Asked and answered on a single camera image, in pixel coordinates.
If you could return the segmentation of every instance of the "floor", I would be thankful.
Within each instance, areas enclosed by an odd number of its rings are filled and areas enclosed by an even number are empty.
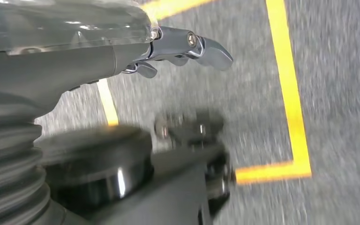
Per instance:
[[[313,176],[235,187],[216,224],[360,224],[360,0],[285,4]],[[159,62],[153,79],[109,78],[120,123],[152,129],[159,112],[214,107],[225,115],[221,139],[235,167],[292,159],[265,1],[217,0],[161,25],[219,41],[234,65]],[[105,124],[96,84],[65,93],[37,123],[44,135]]]

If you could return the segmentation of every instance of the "transparent plastic cover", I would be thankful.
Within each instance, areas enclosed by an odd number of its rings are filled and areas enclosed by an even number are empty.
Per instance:
[[[129,0],[0,0],[0,52],[151,42],[158,23]]]

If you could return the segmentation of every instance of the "yellow line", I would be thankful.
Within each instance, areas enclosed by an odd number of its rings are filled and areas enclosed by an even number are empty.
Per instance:
[[[239,184],[311,176],[306,133],[294,69],[284,0],[266,0],[293,161],[236,170]]]
[[[279,80],[288,120],[289,136],[295,163],[309,164],[306,134],[301,112],[300,96],[293,64],[291,41],[284,0],[267,0]]]
[[[157,0],[142,5],[142,9],[149,16],[162,20],[211,1],[214,0]]]
[[[295,164],[293,161],[272,165],[253,166],[237,169],[235,171],[237,184],[296,179],[309,176],[311,176],[311,172],[304,167]]]
[[[118,125],[118,115],[115,110],[113,98],[108,87],[107,79],[101,79],[97,82],[98,92],[100,94],[101,102],[103,103],[105,117],[109,126]]]

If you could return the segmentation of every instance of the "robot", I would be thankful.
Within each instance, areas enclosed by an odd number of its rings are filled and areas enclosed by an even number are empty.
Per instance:
[[[0,224],[212,224],[234,181],[217,113],[159,116],[173,149],[154,154],[150,133],[130,125],[34,143],[34,119],[65,91],[120,73],[153,78],[149,61],[163,60],[233,63],[216,41],[158,26],[126,1],[0,0]]]

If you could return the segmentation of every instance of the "robotic hand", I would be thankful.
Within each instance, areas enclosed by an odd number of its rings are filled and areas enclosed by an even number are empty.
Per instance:
[[[221,71],[227,70],[233,64],[229,52],[218,42],[198,36],[189,30],[159,27],[158,36],[151,42],[147,53],[128,65],[123,73],[138,72],[144,77],[153,78],[157,70],[147,61],[167,60],[180,67],[189,59]]]

